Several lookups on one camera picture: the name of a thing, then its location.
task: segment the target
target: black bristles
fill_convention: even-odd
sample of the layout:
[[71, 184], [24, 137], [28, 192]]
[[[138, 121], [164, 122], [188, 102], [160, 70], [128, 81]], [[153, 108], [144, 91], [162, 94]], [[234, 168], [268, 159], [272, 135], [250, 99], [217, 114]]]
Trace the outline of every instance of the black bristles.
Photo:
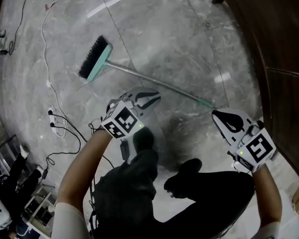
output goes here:
[[83, 61], [81, 66], [79, 76], [82, 78], [87, 79], [95, 66], [96, 62], [102, 55], [103, 51], [105, 50], [106, 46], [108, 46], [107, 40], [101, 35], [96, 42], [93, 44], [92, 48], [90, 49], [89, 54], [86, 56], [86, 59]]

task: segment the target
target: broom handle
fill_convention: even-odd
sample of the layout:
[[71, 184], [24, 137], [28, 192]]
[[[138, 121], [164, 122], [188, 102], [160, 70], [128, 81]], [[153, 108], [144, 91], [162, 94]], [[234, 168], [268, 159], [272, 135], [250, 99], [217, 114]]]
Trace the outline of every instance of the broom handle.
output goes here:
[[156, 83], [156, 84], [158, 84], [158, 85], [161, 85], [161, 86], [163, 86], [163, 87], [165, 87], [165, 88], [167, 88], [167, 89], [173, 90], [174, 92], [179, 93], [179, 94], [181, 94], [181, 95], [183, 95], [183, 96], [186, 96], [186, 97], [188, 97], [188, 98], [191, 98], [191, 99], [197, 101], [198, 103], [200, 103], [200, 104], [202, 104], [202, 105], [204, 105], [204, 106], [206, 106], [206, 107], [209, 107], [209, 108], [215, 108], [215, 107], [213, 106], [212, 103], [210, 103], [210, 102], [208, 102], [208, 101], [206, 101], [206, 100], [200, 99], [200, 98], [198, 98], [198, 97], [196, 97], [196, 96], [193, 96], [192, 94], [187, 93], [187, 92], [185, 92], [185, 91], [183, 91], [183, 90], [180, 90], [180, 89], [178, 89], [178, 88], [176, 88], [176, 87], [174, 87], [174, 86], [171, 86], [171, 85], [169, 85], [169, 84], [167, 84], [167, 83], [165, 83], [165, 82], [161, 82], [161, 81], [159, 81], [159, 80], [153, 79], [153, 78], [151, 78], [151, 77], [149, 77], [149, 76], [146, 76], [146, 75], [144, 75], [144, 74], [137, 73], [137, 72], [132, 71], [132, 70], [130, 70], [130, 69], [127, 69], [127, 68], [124, 68], [124, 67], [121, 67], [121, 66], [118, 66], [118, 65], [109, 63], [109, 62], [106, 62], [106, 64], [107, 64], [108, 66], [110, 66], [110, 67], [115, 68], [115, 69], [121, 70], [121, 71], [126, 72], [126, 73], [128, 73], [128, 74], [132, 74], [132, 75], [138, 76], [138, 77], [140, 77], [140, 78], [142, 78], [142, 79], [144, 79], [144, 80], [147, 80], [147, 81], [150, 81], [150, 82], [154, 82], [154, 83]]

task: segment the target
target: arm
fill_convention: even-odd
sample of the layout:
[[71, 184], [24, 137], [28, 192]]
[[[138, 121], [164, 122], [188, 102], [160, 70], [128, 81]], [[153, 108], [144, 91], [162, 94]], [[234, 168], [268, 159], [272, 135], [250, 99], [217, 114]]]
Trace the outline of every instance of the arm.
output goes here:
[[111, 139], [105, 130], [95, 132], [89, 139], [63, 177], [58, 194], [59, 203], [70, 204], [83, 213], [84, 196]]
[[260, 227], [272, 223], [280, 222], [282, 217], [282, 201], [279, 190], [267, 167], [262, 166], [253, 174], [258, 210], [260, 216]]

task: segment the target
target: electrical cord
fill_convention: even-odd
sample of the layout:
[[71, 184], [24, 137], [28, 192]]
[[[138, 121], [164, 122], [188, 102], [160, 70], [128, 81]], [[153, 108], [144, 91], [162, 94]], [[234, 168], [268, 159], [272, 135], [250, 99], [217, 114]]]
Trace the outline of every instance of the electrical cord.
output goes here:
[[[49, 14], [49, 12], [50, 12], [52, 6], [53, 6], [56, 2], [58, 2], [58, 1], [59, 1], [59, 0], [55, 0], [55, 1], [53, 1], [53, 2], [51, 3], [51, 5], [49, 6], [48, 11], [47, 11], [46, 14], [45, 14], [45, 17], [44, 17], [44, 19], [43, 19], [43, 21], [42, 21], [42, 24], [41, 24], [41, 38], [42, 38], [42, 40], [43, 40], [43, 42], [44, 42], [43, 60], [44, 60], [44, 64], [45, 64], [45, 67], [46, 67], [46, 70], [47, 70], [47, 83], [48, 83], [49, 87], [51, 88], [51, 90], [53, 91], [53, 93], [54, 93], [54, 95], [55, 95], [55, 100], [56, 100], [56, 104], [57, 104], [57, 107], [58, 107], [59, 111], [63, 114], [64, 117], [66, 117], [65, 113], [63, 112], [63, 110], [62, 110], [61, 107], [60, 107], [59, 100], [58, 100], [58, 95], [57, 95], [57, 93], [56, 93], [56, 91], [55, 91], [55, 89], [54, 89], [54, 87], [52, 86], [51, 81], [50, 81], [50, 68], [49, 68], [48, 63], [47, 63], [47, 61], [46, 61], [46, 41], [45, 41], [45, 37], [44, 37], [44, 33], [43, 33], [43, 24], [44, 24], [44, 22], [45, 22], [45, 20], [46, 20], [46, 18], [47, 18], [47, 16], [48, 16], [48, 14]], [[65, 136], [65, 133], [66, 133], [66, 130], [64, 130], [64, 133], [63, 133], [62, 136], [59, 136], [58, 134], [56, 134], [56, 135], [57, 135], [58, 137], [61, 137], [61, 138], [62, 138], [62, 137]]]
[[[91, 184], [93, 185], [94, 190], [95, 190], [95, 185], [96, 185], [96, 183], [95, 183], [95, 177], [93, 178], [93, 181], [91, 182]], [[90, 198], [91, 198], [91, 200], [89, 200], [89, 204], [91, 205], [93, 211], [95, 212], [92, 193], [93, 193], [92, 186], [90, 186]]]
[[19, 28], [20, 28], [20, 26], [21, 26], [21, 24], [22, 24], [22, 20], [23, 20], [23, 10], [24, 10], [24, 6], [25, 6], [25, 2], [26, 2], [26, 0], [24, 0], [24, 2], [23, 2], [22, 13], [21, 13], [21, 20], [20, 20], [19, 26], [18, 26], [18, 28], [16, 29], [16, 32], [15, 32], [15, 34], [14, 34], [14, 41], [11, 41], [10, 44], [9, 44], [9, 51], [8, 51], [8, 52], [9, 52], [9, 55], [10, 55], [10, 56], [12, 55], [12, 53], [13, 53], [13, 51], [14, 51], [15, 41], [16, 41], [16, 35], [17, 35], [18, 30], [19, 30]]
[[75, 154], [78, 154], [81, 150], [81, 140], [75, 133], [73, 133], [72, 131], [70, 131], [69, 129], [67, 129], [65, 127], [55, 126], [54, 123], [51, 123], [50, 126], [51, 127], [56, 127], [56, 128], [62, 128], [64, 130], [68, 131], [69, 133], [71, 133], [72, 135], [74, 135], [79, 140], [79, 149], [76, 152], [54, 152], [54, 153], [49, 154], [45, 159], [46, 160], [46, 169], [43, 171], [42, 179], [46, 178], [46, 175], [48, 173], [49, 164], [55, 165], [55, 161], [51, 158], [51, 156], [59, 155], [59, 154], [72, 154], [72, 155], [75, 155]]
[[30, 233], [30, 227], [28, 227], [28, 228], [26, 229], [26, 231], [24, 232], [24, 234], [22, 234], [22, 235], [20, 235], [20, 234], [18, 233], [18, 231], [17, 231], [16, 233], [17, 233], [18, 236], [23, 237], [23, 236], [25, 236], [27, 233]]
[[85, 137], [81, 134], [81, 132], [72, 124], [71, 121], [69, 121], [66, 117], [63, 117], [63, 116], [60, 116], [60, 115], [57, 115], [57, 114], [54, 114], [52, 111], [49, 111], [48, 112], [49, 115], [53, 115], [53, 116], [56, 116], [56, 117], [60, 117], [60, 118], [63, 118], [64, 120], [66, 120], [78, 133], [79, 135], [82, 137], [82, 139], [87, 142], [87, 140], [85, 139]]
[[[69, 121], [66, 117], [63, 117], [63, 116], [60, 116], [60, 115], [56, 115], [56, 114], [54, 114], [52, 111], [49, 111], [48, 114], [49, 114], [49, 115], [56, 116], [56, 117], [60, 117], [60, 118], [62, 118], [62, 119], [64, 119], [64, 120], [66, 120], [66, 121], [67, 121], [67, 122], [68, 122], [68, 123], [69, 123], [69, 124], [70, 124], [70, 125], [71, 125], [71, 126], [78, 132], [78, 133], [79, 133], [79, 135], [82, 137], [82, 139], [83, 139], [85, 142], [88, 142], [87, 139], [82, 135], [82, 133], [81, 133], [81, 132], [80, 132], [80, 131], [73, 125], [73, 123], [72, 123], [71, 121]], [[51, 123], [51, 127], [55, 127], [55, 128], [64, 128], [64, 127], [55, 126], [54, 123]], [[100, 125], [97, 129], [95, 129], [92, 123], [89, 123], [89, 127], [90, 127], [91, 130], [93, 129], [93, 133], [92, 133], [92, 135], [93, 135], [96, 131], [98, 131], [98, 130], [104, 130], [104, 129], [102, 128], [101, 125]], [[79, 140], [79, 142], [80, 142], [80, 148], [79, 148], [79, 150], [78, 150], [76, 153], [73, 153], [73, 152], [67, 152], [67, 153], [61, 152], [61, 153], [52, 153], [52, 154], [48, 155], [47, 158], [46, 158], [46, 161], [47, 161], [46, 173], [47, 173], [47, 169], [48, 169], [48, 167], [49, 167], [48, 162], [49, 162], [51, 165], [55, 165], [54, 160], [52, 160], [52, 159], [50, 158], [51, 155], [57, 155], [57, 154], [77, 154], [77, 153], [80, 152], [80, 149], [81, 149], [81, 141], [80, 141], [79, 137], [78, 137], [75, 133], [73, 133], [72, 131], [70, 131], [69, 129], [66, 128], [66, 130], [69, 131], [71, 134], [73, 134], [74, 136], [76, 136], [76, 137], [78, 138], [78, 140]], [[114, 168], [114, 165], [112, 164], [112, 162], [111, 162], [106, 156], [103, 155], [102, 157], [105, 158], [105, 159], [109, 162], [109, 164], [111, 165], [112, 168]]]
[[40, 165], [37, 165], [37, 166], [39, 166], [39, 167], [43, 170], [43, 167], [42, 167], [42, 166], [40, 166]]

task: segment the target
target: wooden furniture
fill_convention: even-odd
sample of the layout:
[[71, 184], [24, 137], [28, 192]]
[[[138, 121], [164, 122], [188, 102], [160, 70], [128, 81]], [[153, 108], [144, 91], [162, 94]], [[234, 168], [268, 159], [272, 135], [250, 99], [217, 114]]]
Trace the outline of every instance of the wooden furniture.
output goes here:
[[299, 0], [226, 2], [253, 58], [265, 127], [299, 175]]

